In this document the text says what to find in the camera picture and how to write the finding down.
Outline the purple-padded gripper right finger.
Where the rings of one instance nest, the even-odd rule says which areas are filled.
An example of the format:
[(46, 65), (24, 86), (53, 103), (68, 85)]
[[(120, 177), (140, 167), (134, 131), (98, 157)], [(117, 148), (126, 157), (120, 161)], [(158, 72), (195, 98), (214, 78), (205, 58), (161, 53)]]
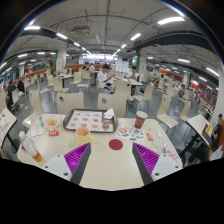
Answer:
[(169, 154), (157, 154), (137, 143), (133, 144), (132, 153), (145, 185), (182, 169)]

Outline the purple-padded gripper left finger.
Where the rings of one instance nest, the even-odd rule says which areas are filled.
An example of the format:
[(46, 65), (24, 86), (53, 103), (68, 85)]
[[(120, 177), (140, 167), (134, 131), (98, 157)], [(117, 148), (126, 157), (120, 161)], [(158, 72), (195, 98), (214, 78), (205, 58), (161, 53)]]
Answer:
[(91, 144), (81, 145), (65, 155), (56, 154), (42, 169), (79, 185), (91, 154)]

